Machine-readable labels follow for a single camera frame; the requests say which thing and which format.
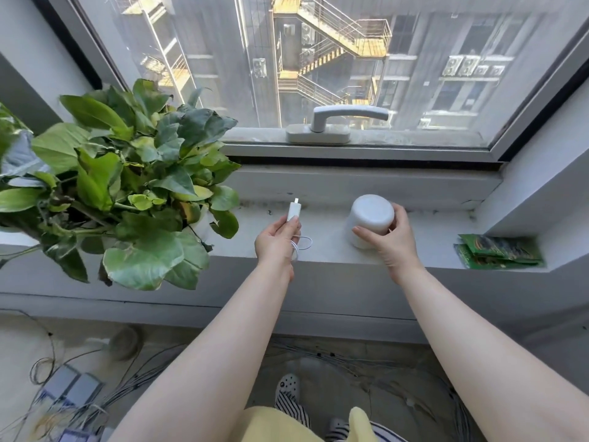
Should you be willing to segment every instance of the white plastic cup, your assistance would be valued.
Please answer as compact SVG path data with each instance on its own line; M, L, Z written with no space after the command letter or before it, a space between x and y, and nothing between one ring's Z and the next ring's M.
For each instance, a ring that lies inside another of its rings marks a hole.
M373 233L384 236L395 219L393 205L383 197L366 194L358 197L352 204L350 215L346 219L346 238L352 245L360 249L372 248L352 231L355 226L362 226Z

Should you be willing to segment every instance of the potted plant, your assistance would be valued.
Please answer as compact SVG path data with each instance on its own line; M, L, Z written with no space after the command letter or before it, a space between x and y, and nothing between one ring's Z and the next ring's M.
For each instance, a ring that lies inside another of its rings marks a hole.
M239 227L230 211L237 192L221 183L240 165L219 141L237 121L196 108L199 95L176 109L154 82L139 79L132 92L62 96L76 124L36 137L0 110L0 225L39 241L3 255L0 267L41 250L88 282L83 251L102 255L98 276L107 285L194 289L212 248L190 225L209 211L221 236Z

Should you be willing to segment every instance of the floor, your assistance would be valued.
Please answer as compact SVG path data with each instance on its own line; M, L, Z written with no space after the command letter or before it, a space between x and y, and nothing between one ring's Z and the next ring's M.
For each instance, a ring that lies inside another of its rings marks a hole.
M43 380L53 357L58 363L82 355L69 364L91 372L105 386L97 403L129 379L142 364L149 370L171 360L190 342L197 329L144 326L144 347L133 361L113 361L105 344L123 326L111 322L70 319L33 320L20 313L0 315L0 442L58 440L72 412L56 413L49 400L31 407L39 390L32 379ZM328 338L272 339L249 399L249 405L272 406L276 384L288 372L301 379L301 403L313 430L323 435L330 417L346 418L353 406L372 420L388 426L410 442L453 441L456 437L453 402L444 373L431 349L424 345L361 342ZM94 430L115 427L147 386L137 389L98 413ZM17 439L15 436L22 426ZM471 422L472 440L484 440Z

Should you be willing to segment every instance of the seed packet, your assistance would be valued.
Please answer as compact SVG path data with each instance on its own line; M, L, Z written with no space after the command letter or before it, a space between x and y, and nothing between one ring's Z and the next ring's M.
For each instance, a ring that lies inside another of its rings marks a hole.
M472 254L493 256L519 263L543 263L542 255L533 238L489 237L478 234L460 234Z
M458 257L464 264L464 267L473 270L509 270L534 266L531 263L518 263L513 260L500 259L494 256L478 256L473 254L466 244L456 244L454 245L454 249L458 253Z

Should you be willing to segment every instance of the person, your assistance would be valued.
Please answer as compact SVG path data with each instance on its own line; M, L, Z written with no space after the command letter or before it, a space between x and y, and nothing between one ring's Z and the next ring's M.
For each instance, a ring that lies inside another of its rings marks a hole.
M353 231L376 248L392 280L403 289L487 440L589 440L589 397L428 273L418 258L405 209L396 204L394 209L395 222L387 235L358 227ZM296 241L299 230L297 217L288 223L282 217L256 238L254 271L139 398L109 442L321 440L299 423L302 419L277 409L244 410L294 276L291 239ZM283 380L277 396L288 396L296 405L296 379ZM380 438L361 409L352 409L349 423L348 441Z

